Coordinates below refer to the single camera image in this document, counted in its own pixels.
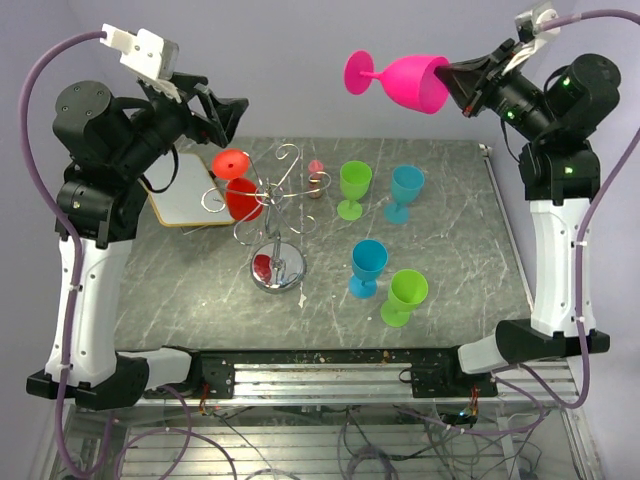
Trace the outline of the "magenta wine glass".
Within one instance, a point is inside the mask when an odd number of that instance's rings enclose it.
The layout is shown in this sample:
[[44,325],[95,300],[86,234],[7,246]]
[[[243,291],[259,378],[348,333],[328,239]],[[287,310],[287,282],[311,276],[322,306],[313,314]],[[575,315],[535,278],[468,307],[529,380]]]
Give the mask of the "magenta wine glass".
[[358,50],[345,64],[343,81],[349,93],[361,95],[373,80],[377,80],[396,104],[431,115],[442,109],[449,96],[446,86],[436,76],[436,69],[449,65],[443,56],[410,55],[376,71],[372,55],[366,50]]

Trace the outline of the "red wine glass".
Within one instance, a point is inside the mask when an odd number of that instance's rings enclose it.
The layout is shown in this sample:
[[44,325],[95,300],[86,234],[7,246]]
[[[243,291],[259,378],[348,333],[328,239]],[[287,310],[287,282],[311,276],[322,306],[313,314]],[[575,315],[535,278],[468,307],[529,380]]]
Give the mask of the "red wine glass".
[[214,175],[227,182],[225,200],[231,217],[238,222],[255,220],[263,209],[255,196],[257,186],[245,177],[250,165],[249,155],[236,148],[221,151],[212,161]]

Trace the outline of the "blue wine glass front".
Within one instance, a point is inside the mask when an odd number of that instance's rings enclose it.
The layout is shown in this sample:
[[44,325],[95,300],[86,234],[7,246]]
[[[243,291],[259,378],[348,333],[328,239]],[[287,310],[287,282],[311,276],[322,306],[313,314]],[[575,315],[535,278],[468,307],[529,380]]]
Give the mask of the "blue wine glass front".
[[377,290],[377,279],[384,271],[388,259],[388,251],[381,242],[374,239],[358,242],[351,256],[350,293],[360,299],[373,297]]

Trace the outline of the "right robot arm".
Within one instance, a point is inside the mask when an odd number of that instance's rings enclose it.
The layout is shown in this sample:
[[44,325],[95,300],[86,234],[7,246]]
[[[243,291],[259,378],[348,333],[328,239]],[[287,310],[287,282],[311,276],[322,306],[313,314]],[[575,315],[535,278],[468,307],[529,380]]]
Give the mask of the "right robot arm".
[[530,318],[503,320],[493,334],[460,346],[440,373],[450,394],[465,394],[476,374],[547,358],[605,353],[589,304],[588,232],[583,222],[601,193],[601,165],[589,136],[620,101],[619,68],[594,53],[559,67],[538,88],[521,72],[512,40],[489,55],[435,69],[466,117],[493,111],[526,143],[518,156],[536,246]]

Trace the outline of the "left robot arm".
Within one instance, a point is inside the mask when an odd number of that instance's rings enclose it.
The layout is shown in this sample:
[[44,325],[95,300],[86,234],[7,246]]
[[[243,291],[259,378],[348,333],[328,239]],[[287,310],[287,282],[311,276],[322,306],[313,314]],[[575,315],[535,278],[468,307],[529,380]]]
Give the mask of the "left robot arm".
[[71,159],[56,197],[63,289],[49,360],[26,381],[31,395],[100,411],[133,406],[163,386],[182,397],[203,387],[196,350],[114,344],[120,283],[152,190],[146,171],[175,155],[181,137],[227,146],[249,105],[215,96],[203,76],[173,80],[175,97],[151,86],[143,98],[116,97],[101,82],[80,81],[56,100],[53,131]]

